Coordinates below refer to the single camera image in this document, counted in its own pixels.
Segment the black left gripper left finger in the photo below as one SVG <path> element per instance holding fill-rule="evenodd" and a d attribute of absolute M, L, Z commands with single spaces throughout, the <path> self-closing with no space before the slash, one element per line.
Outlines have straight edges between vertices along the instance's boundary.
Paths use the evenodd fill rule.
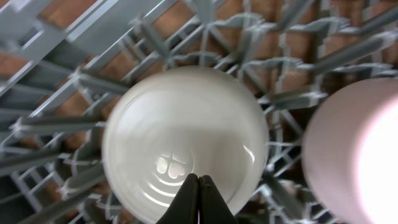
<path fill-rule="evenodd" d="M 197 224 L 198 201 L 199 179 L 196 174 L 189 174 L 156 224 Z"/>

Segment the small pink bowl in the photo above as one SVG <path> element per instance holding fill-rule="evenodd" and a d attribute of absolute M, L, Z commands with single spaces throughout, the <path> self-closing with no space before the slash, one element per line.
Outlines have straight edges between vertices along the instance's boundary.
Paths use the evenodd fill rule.
<path fill-rule="evenodd" d="M 363 80 L 329 96 L 305 131 L 302 165 L 339 219 L 397 223 L 397 80 Z"/>

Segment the grey saucer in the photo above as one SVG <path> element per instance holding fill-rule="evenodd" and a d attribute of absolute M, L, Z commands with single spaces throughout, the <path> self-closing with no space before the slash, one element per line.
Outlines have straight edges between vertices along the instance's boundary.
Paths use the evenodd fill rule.
<path fill-rule="evenodd" d="M 121 205 L 155 223 L 192 173 L 209 175 L 237 214 L 258 185 L 268 142 L 264 113 L 240 81 L 187 66 L 151 75 L 120 98 L 101 153 Z"/>

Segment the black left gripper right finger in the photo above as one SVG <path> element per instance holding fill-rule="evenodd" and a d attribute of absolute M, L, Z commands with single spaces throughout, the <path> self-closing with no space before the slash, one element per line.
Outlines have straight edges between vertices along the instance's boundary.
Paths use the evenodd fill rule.
<path fill-rule="evenodd" d="M 199 178 L 199 224 L 238 224 L 209 175 Z"/>

